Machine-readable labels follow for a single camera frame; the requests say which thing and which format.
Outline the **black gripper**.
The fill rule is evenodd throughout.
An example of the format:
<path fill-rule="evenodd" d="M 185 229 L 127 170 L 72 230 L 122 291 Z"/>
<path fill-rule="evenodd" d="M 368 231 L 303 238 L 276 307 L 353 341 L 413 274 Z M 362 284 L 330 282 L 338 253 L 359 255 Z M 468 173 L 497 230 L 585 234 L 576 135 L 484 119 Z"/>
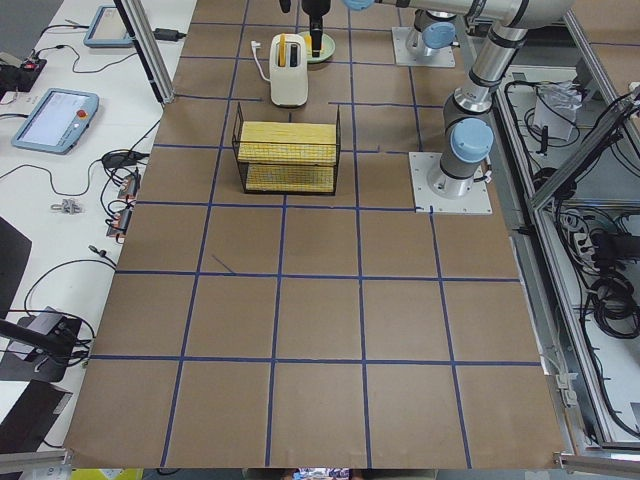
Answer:
<path fill-rule="evenodd" d="M 282 13 L 289 13 L 291 11 L 291 0 L 279 0 L 279 5 Z"/>
<path fill-rule="evenodd" d="M 330 11 L 330 0 L 302 0 L 302 10 L 309 17 L 311 53 L 319 56 L 321 53 L 321 36 L 323 34 L 323 17 Z"/>

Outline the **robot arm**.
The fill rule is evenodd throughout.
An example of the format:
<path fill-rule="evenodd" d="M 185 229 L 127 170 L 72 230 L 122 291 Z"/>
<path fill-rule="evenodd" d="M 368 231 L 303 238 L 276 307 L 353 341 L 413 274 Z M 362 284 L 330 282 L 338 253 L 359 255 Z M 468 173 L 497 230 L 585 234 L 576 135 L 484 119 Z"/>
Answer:
<path fill-rule="evenodd" d="M 444 110 L 446 147 L 439 164 L 427 174 L 429 188 L 437 195 L 458 199 L 474 183 L 478 165 L 492 148 L 494 133 L 485 122 L 493 94 L 532 29 L 551 24 L 568 12 L 571 1 L 393 1 L 397 8 L 442 11 L 467 19 L 491 19 L 480 53 L 466 82 L 448 97 Z"/>
<path fill-rule="evenodd" d="M 329 13 L 331 2 L 302 0 L 301 7 L 309 18 L 311 56 L 319 58 L 323 47 L 323 17 Z M 452 44 L 456 30 L 450 19 L 454 15 L 442 12 L 442 17 L 436 17 L 435 14 L 425 9 L 415 10 L 413 29 L 406 38 L 409 52 L 424 55 L 428 50 L 439 50 Z"/>

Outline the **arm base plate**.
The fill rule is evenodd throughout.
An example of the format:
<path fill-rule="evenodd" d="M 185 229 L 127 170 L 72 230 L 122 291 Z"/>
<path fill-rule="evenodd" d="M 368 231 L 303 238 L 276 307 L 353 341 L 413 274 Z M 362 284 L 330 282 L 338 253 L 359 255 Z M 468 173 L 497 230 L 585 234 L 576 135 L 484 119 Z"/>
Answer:
<path fill-rule="evenodd" d="M 395 63 L 400 66 L 453 68 L 455 27 L 447 22 L 431 24 L 419 32 L 414 27 L 393 27 Z"/>
<path fill-rule="evenodd" d="M 467 179 L 453 179 L 440 166 L 439 152 L 410 152 L 414 209 L 418 213 L 491 215 L 487 182 L 480 166 Z"/>

